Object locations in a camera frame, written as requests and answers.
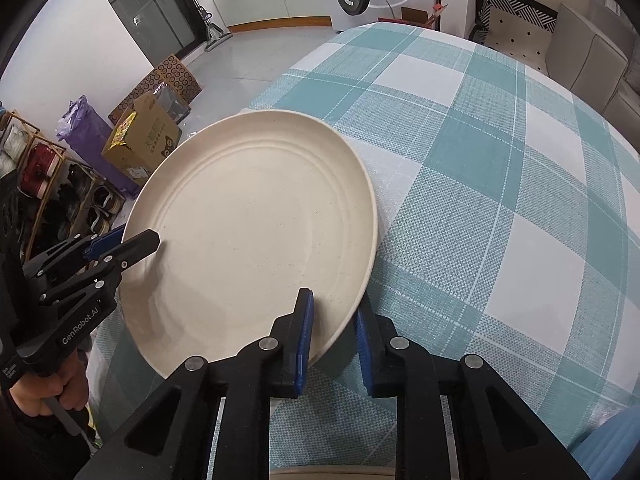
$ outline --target gray sofa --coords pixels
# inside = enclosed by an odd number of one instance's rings
[[[561,6],[545,62],[551,79],[640,150],[640,96],[626,81],[636,41],[622,18],[594,0],[588,18]]]

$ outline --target plate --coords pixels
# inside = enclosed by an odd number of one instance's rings
[[[187,357],[234,356],[314,292],[309,354],[322,356],[369,281],[378,216],[369,175],[338,132],[264,110],[204,128],[140,193],[124,239],[145,229],[158,251],[123,273],[126,325],[166,378]]]

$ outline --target teal plaid tablecloth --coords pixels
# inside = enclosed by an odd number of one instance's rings
[[[638,154],[586,104],[484,46],[377,23],[251,108],[321,118],[360,154],[380,215],[368,291],[401,335],[480,354],[566,445],[638,403]],[[274,410],[271,466],[393,459],[395,401],[366,396],[353,345],[345,333]],[[89,374],[103,436],[160,382],[118,311]]]

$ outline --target plate rim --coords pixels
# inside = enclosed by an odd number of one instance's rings
[[[360,288],[358,290],[358,293],[356,295],[356,301],[354,302],[354,304],[351,305],[350,309],[348,310],[347,316],[345,317],[345,319],[343,320],[343,322],[340,324],[340,326],[338,327],[338,329],[335,331],[335,333],[327,340],[327,342],[319,349],[318,353],[316,355],[314,355],[313,357],[309,356],[309,361],[308,361],[308,366],[311,367],[313,364],[317,363],[318,360],[324,355],[326,354],[329,349],[334,345],[334,343],[336,342],[336,340],[340,337],[340,335],[344,332],[344,330],[347,328],[347,325],[351,322],[351,320],[353,319],[353,315],[355,314],[360,301],[362,300],[367,285],[369,285],[369,280],[371,278],[371,273],[373,270],[373,265],[375,263],[375,259],[376,259],[376,252],[378,250],[378,203],[376,202],[376,195],[373,189],[373,183],[371,181],[371,177],[369,175],[369,172],[367,171],[366,166],[364,165],[364,162],[362,161],[362,159],[360,158],[360,155],[358,154],[358,152],[356,152],[356,150],[354,149],[353,146],[350,145],[350,143],[347,142],[347,140],[344,138],[343,134],[341,134],[338,130],[336,130],[333,126],[331,126],[330,124],[325,123],[323,120],[320,120],[316,117],[313,117],[311,115],[308,114],[303,114],[301,112],[296,112],[293,110],[279,110],[279,109],[274,109],[274,108],[270,108],[268,110],[242,110],[241,112],[231,115],[229,117],[225,117],[224,119],[220,119],[219,121],[216,121],[214,123],[209,124],[208,126],[205,126],[204,128],[201,128],[200,130],[197,131],[196,134],[192,135],[191,137],[189,137],[188,139],[186,139],[185,141],[181,142],[178,147],[173,150],[169,156],[167,158],[165,158],[165,160],[163,160],[160,165],[158,166],[158,168],[152,173],[151,177],[149,177],[149,179],[145,182],[145,185],[143,186],[143,188],[140,190],[140,193],[138,194],[138,196],[136,197],[136,201],[134,202],[133,208],[131,209],[131,212],[129,213],[129,218],[131,218],[135,211],[136,208],[138,207],[138,199],[140,198],[140,196],[144,193],[145,188],[148,186],[148,184],[153,180],[157,180],[158,178],[161,178],[161,176],[159,176],[159,171],[161,170],[161,168],[167,164],[167,161],[171,159],[171,157],[173,156],[174,153],[178,152],[178,150],[185,145],[187,142],[191,142],[193,139],[195,139],[200,133],[202,133],[204,130],[207,130],[209,128],[211,128],[212,126],[216,126],[217,124],[221,124],[221,123],[225,123],[227,121],[231,121],[236,119],[239,116],[244,116],[244,115],[253,115],[253,114],[269,114],[269,115],[295,115],[295,116],[299,116],[302,118],[305,118],[306,120],[312,120],[316,123],[319,123],[321,126],[327,128],[328,130],[330,130],[331,132],[333,132],[335,134],[335,136],[339,139],[339,141],[347,148],[347,150],[349,150],[351,153],[353,153],[353,155],[355,156],[358,164],[359,164],[359,168],[360,171],[364,174],[365,177],[365,181],[367,183],[367,189],[369,191],[369,198],[372,204],[372,213],[373,213],[373,223],[372,223],[372,240],[371,240],[371,249],[370,249],[370,253],[369,253],[369,261],[367,263],[367,269],[365,272],[365,279],[363,280],[363,283],[360,284]],[[130,232],[129,229],[129,218],[127,218],[127,223],[125,225],[124,228],[124,232],[122,233],[122,241],[126,241],[128,240],[130,237],[135,236],[138,233],[134,233],[132,234]],[[165,375],[165,373],[161,370],[158,370],[156,368],[156,366],[154,366],[154,364],[151,362],[151,360],[146,356],[146,352],[143,351],[143,349],[140,348],[140,346],[138,346],[138,343],[136,342],[136,338],[134,337],[131,329],[130,329],[130,324],[129,321],[127,320],[127,315],[126,315],[126,309],[124,307],[124,302],[122,301],[122,298],[120,298],[120,310],[122,312],[122,317],[124,319],[125,322],[125,326],[127,328],[127,330],[129,331],[131,338],[133,339],[135,345],[136,345],[136,349],[138,350],[138,352],[140,352],[140,355],[142,355],[143,359],[146,361],[146,363],[151,366],[153,368],[153,370],[160,375],[162,378],[167,378],[169,377],[171,374],[174,373],[174,371],[177,368],[174,368],[174,370],[172,370],[169,374]]]

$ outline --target baseboard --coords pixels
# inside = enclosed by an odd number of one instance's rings
[[[247,32],[248,30],[261,30],[263,28],[280,27],[331,27],[329,16],[300,16],[297,18],[277,18],[275,20],[262,20],[261,22],[240,23],[231,25],[231,32]]]

